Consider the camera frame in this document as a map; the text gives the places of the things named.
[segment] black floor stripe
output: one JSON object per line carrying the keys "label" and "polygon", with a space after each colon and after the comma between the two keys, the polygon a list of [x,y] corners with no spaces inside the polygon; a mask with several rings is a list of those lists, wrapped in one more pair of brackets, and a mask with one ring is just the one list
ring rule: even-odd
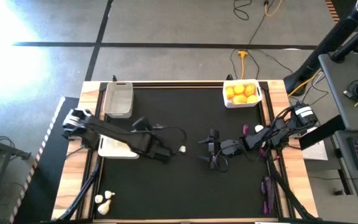
{"label": "black floor stripe", "polygon": [[16,42],[21,47],[115,47],[115,48],[171,48],[171,49],[265,49],[265,50],[314,50],[317,45],[277,44],[181,44],[181,43],[91,43],[91,42]]}
{"label": "black floor stripe", "polygon": [[106,6],[106,9],[104,10],[102,23],[100,24],[98,38],[96,39],[96,43],[95,43],[95,46],[94,46],[94,49],[92,52],[91,60],[89,61],[88,70],[86,71],[85,81],[92,80],[94,66],[96,65],[96,61],[97,61],[98,55],[99,55],[100,43],[103,40],[104,31],[106,30],[107,22],[109,20],[109,13],[110,13],[112,2],[113,2],[113,0],[107,1],[107,6]]}

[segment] purple object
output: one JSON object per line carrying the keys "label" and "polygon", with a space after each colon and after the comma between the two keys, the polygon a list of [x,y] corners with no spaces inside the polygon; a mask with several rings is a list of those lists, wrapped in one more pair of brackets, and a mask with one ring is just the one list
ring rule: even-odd
{"label": "purple object", "polygon": [[270,212],[269,212],[269,208],[267,207],[267,202],[264,201],[264,215],[268,215]]}
{"label": "purple object", "polygon": [[262,192],[262,194],[266,194],[266,187],[265,187],[265,182],[262,181],[262,183],[260,183],[260,191]]}
{"label": "purple object", "polygon": [[263,158],[266,156],[266,153],[263,148],[259,149],[259,155],[262,156]]}
{"label": "purple object", "polygon": [[248,133],[248,124],[243,125],[242,127],[242,134],[246,135]]}
{"label": "purple object", "polygon": [[265,176],[264,178],[265,188],[267,193],[267,207],[268,213],[270,214],[273,211],[274,200],[275,200],[275,192],[273,188],[273,180],[269,176]]}

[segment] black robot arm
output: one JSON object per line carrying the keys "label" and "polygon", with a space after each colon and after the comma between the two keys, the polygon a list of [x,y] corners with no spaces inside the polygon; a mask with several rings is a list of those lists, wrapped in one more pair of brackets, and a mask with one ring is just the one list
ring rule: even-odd
{"label": "black robot arm", "polygon": [[126,131],[95,118],[88,110],[74,109],[63,122],[64,136],[82,138],[82,145],[96,149],[100,135],[126,143],[129,148],[145,157],[168,162],[174,153],[163,146],[160,137],[152,131]]}

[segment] white bowl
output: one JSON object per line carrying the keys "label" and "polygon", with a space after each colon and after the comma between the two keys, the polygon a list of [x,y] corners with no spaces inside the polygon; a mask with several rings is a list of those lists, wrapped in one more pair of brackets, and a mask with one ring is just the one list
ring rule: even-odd
{"label": "white bowl", "polygon": [[[232,103],[226,98],[226,87],[235,85],[249,85],[253,84],[255,86],[255,96],[258,98],[258,100],[254,103]],[[224,81],[223,83],[223,100],[224,105],[227,108],[244,108],[244,107],[253,107],[257,105],[261,100],[263,99],[262,92],[260,90],[259,82],[255,79],[249,79],[249,80],[228,80]]]}

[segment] white paper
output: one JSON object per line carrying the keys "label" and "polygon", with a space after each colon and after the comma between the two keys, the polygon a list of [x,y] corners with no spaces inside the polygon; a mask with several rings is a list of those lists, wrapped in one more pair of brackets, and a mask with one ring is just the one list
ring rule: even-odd
{"label": "white paper", "polygon": [[[308,129],[308,133],[312,132],[316,127]],[[314,160],[322,160],[327,161],[328,156],[326,152],[326,147],[324,145],[324,141],[317,142],[316,144],[310,146],[307,149],[302,151],[304,159],[314,159]]]}

